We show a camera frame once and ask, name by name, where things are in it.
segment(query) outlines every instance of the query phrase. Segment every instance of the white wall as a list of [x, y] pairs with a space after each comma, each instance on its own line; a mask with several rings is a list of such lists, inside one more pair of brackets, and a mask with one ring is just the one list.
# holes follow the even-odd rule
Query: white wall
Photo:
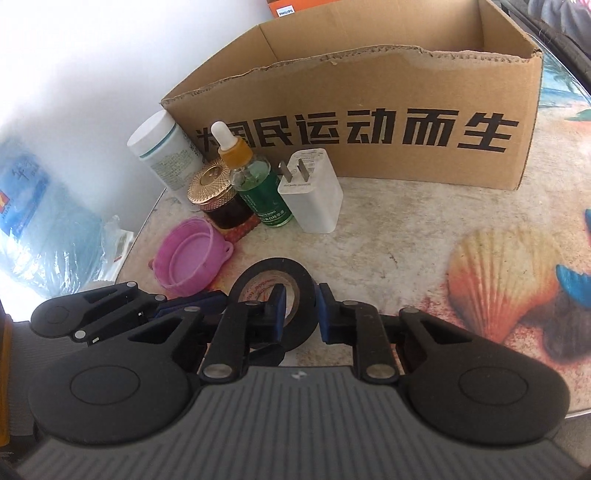
[[21, 136], [90, 208], [137, 232], [162, 186], [127, 139], [270, 18], [265, 0], [0, 0], [0, 139]]

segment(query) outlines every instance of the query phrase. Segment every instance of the black tape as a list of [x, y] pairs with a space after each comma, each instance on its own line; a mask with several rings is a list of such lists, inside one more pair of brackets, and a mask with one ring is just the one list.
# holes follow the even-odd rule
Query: black tape
[[316, 329], [316, 284], [298, 262], [289, 258], [267, 258], [249, 267], [230, 291], [230, 301], [266, 300], [273, 285], [283, 283], [292, 289], [292, 307], [283, 327], [281, 346], [286, 352], [299, 347]]

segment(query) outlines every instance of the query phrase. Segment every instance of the cardboard box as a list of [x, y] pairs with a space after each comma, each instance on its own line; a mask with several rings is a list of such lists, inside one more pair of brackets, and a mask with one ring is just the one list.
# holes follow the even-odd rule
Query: cardboard box
[[341, 0], [247, 31], [162, 100], [208, 158], [216, 120], [272, 163], [516, 189], [542, 54], [489, 0]]
[[305, 10], [306, 8], [328, 4], [336, 0], [267, 0], [273, 17], [279, 18], [292, 13]]

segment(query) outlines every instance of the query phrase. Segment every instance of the teal stripe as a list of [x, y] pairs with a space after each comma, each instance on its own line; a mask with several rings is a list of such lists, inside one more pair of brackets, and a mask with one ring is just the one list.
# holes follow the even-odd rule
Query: teal stripe
[[162, 145], [164, 142], [166, 142], [166, 141], [168, 140], [168, 138], [169, 138], [169, 137], [170, 137], [170, 136], [173, 134], [173, 132], [174, 132], [174, 129], [175, 129], [175, 128], [177, 128], [177, 124], [174, 124], [174, 125], [173, 125], [173, 127], [170, 129], [170, 132], [168, 132], [168, 133], [166, 134], [166, 137], [164, 137], [162, 140], [160, 140], [160, 141], [158, 142], [158, 144], [157, 144], [157, 145], [156, 145], [156, 146], [155, 146], [153, 149], [151, 149], [150, 151], [146, 152], [146, 153], [145, 153], [145, 154], [143, 154], [143, 155], [140, 155], [139, 157], [140, 157], [140, 158], [145, 158], [145, 157], [147, 157], [148, 155], [150, 155], [150, 154], [151, 154], [151, 153], [152, 153], [154, 150], [156, 150], [156, 149], [157, 149], [157, 148], [158, 148], [160, 145]]

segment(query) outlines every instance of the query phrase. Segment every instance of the charger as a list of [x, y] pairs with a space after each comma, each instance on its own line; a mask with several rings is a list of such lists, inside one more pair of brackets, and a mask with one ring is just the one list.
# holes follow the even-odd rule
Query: charger
[[295, 152], [277, 189], [306, 233], [331, 233], [339, 219], [343, 190], [324, 148]]

